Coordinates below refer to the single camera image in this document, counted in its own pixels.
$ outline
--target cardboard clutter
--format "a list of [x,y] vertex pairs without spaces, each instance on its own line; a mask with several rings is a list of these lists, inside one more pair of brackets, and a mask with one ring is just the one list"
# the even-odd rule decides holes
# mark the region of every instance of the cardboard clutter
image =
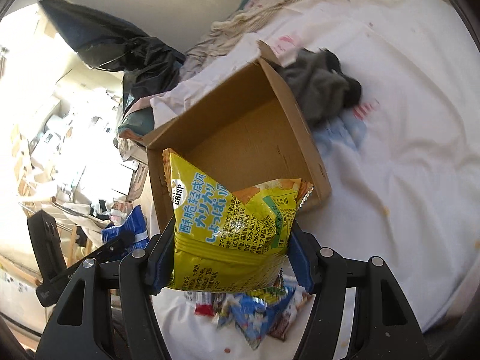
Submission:
[[265,43],[259,47],[257,60],[146,137],[160,229],[173,215],[162,162],[169,147],[232,192],[269,180],[303,178],[315,189],[302,210],[330,195],[325,167],[297,102],[266,61],[278,60]]

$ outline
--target plastic bag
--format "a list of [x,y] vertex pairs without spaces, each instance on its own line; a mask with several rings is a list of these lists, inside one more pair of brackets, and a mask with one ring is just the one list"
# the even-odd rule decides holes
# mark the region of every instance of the plastic bag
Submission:
[[295,212],[313,185],[279,179],[232,194],[171,149],[164,166],[176,220],[169,287],[227,293],[271,287]]
[[269,304],[247,294],[229,294],[220,313],[218,327],[234,320],[252,349],[257,349],[263,338],[282,315],[296,289],[285,286],[285,294]]
[[292,323],[297,319],[300,310],[305,306],[311,295],[305,291],[305,288],[299,286],[294,278],[285,277],[285,286],[294,287],[295,292],[291,297],[289,304],[285,310],[277,317],[275,323],[270,328],[268,335],[285,341],[287,339],[287,331],[292,326]]
[[117,256],[117,258],[112,258],[110,261],[119,260],[135,249],[145,249],[147,246],[149,239],[147,234],[147,224],[143,217],[140,205],[132,210],[123,225],[111,226],[102,230],[103,243],[110,241],[112,238],[115,238],[119,232],[125,230],[132,231],[135,234],[135,243],[127,247],[121,255]]
[[39,2],[64,41],[93,68],[123,71],[118,135],[141,137],[154,128],[152,108],[125,116],[138,99],[173,89],[185,56],[129,21],[66,0]]
[[285,295],[282,269],[280,269],[280,273],[278,274],[275,283],[273,283],[273,286],[249,291],[246,294],[254,298],[262,299],[269,305],[274,305],[278,303],[280,299]]

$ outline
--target blue gripper pad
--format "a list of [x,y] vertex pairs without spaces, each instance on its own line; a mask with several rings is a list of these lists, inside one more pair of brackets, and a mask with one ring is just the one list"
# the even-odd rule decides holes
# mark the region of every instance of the blue gripper pad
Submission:
[[161,235],[154,235],[151,243],[147,245],[149,258],[145,272],[145,284],[150,287],[150,294],[156,295],[163,287],[169,284],[173,271],[173,253],[175,233],[175,217],[172,217],[169,224]]
[[320,292],[322,286],[318,251],[320,251],[320,245],[313,234],[303,232],[294,221],[287,255],[298,284],[304,287],[309,294]]
[[155,292],[160,292],[163,287],[166,287],[171,280],[171,275],[173,271],[173,252],[175,245],[173,243],[173,233],[169,237],[165,245],[164,252],[160,255],[160,258],[157,262],[157,272],[155,274],[155,281],[152,285],[152,288]]

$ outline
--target crisp logo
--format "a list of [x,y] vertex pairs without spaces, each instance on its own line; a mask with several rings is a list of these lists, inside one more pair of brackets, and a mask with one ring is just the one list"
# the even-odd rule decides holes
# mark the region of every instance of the crisp logo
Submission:
[[187,199],[185,184],[179,178],[172,180],[172,202],[173,208],[180,207]]

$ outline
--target metal bolt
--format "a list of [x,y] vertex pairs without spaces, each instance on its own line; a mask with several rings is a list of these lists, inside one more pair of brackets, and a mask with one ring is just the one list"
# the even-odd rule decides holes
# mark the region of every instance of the metal bolt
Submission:
[[92,267],[93,265],[95,264],[95,260],[94,259],[84,259],[83,260],[83,268],[90,268]]
[[333,250],[331,250],[329,247],[323,247],[320,249],[320,254],[323,257],[332,257],[333,256]]
[[374,257],[374,258],[372,258],[371,263],[374,266],[382,266],[383,265],[383,260],[380,257]]
[[145,250],[144,249],[135,249],[131,255],[133,256],[133,258],[135,259],[140,259],[142,258],[143,256],[145,256]]

